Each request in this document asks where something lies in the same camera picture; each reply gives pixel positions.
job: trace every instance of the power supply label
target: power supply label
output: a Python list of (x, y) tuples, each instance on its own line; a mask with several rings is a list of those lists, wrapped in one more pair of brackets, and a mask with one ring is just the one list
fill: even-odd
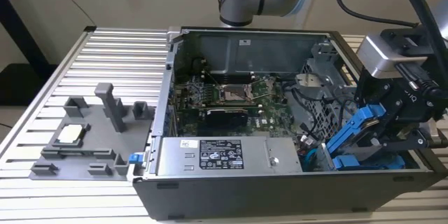
[(199, 140), (201, 169), (243, 169), (241, 140)]

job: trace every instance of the metal frame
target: metal frame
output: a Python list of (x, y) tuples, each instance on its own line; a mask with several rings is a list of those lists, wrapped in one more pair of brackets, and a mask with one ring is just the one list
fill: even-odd
[[(343, 62), (349, 72), (358, 78), (361, 64), (350, 52), (347, 45), (335, 32), (267, 30), (247, 28), (205, 28), (182, 27), (181, 33), (190, 31), (230, 31), (241, 33), (281, 33), (281, 34), (315, 34), (326, 35), (339, 55), (343, 55)], [(169, 77), (163, 77), (161, 92), (167, 93), (171, 85), (171, 69), (165, 71)], [(155, 110), (157, 136), (162, 136), (162, 125), (165, 122), (166, 102), (158, 101)], [(209, 137), (210, 140), (225, 139)], [(355, 212), (373, 211), (382, 204), (390, 201), (397, 194), (423, 190), (446, 176), (448, 170), (437, 161), (431, 150), (415, 150), (417, 162), (430, 167), (421, 169), (402, 170), (358, 170), (337, 172), (305, 172), (287, 174), (226, 174), (206, 173), (206, 175), (157, 175), (159, 156), (163, 139), (157, 138), (157, 143), (150, 147), (150, 155), (146, 157), (146, 169), (142, 175), (135, 175), (133, 187), (137, 191), (149, 216), (158, 220), (215, 218), (231, 216), (259, 216), (302, 214), (305, 212)], [(313, 198), (310, 202), (297, 202), (291, 205), (291, 198)], [(186, 202), (194, 199), (190, 206)], [(241, 201), (247, 201), (250, 208), (243, 208)]]

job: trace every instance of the motherboard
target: motherboard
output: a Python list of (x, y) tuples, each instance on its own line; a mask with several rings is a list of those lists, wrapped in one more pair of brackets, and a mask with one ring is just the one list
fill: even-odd
[(295, 136), (294, 117), (275, 76), (218, 83), (210, 74), (174, 85), (178, 136)]

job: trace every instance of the metal bracket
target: metal bracket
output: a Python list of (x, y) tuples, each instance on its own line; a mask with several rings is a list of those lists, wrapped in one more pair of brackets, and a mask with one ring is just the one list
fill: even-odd
[(386, 151), (405, 151), (427, 147), (426, 138), (422, 136), (418, 129), (413, 129), (407, 134), (406, 140), (383, 143), (383, 150)]

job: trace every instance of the white label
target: white label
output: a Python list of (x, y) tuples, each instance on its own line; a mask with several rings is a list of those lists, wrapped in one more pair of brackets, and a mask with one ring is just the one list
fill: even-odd
[(249, 46), (250, 40), (249, 39), (239, 39), (239, 46)]
[(179, 148), (197, 148), (197, 140), (179, 140)]

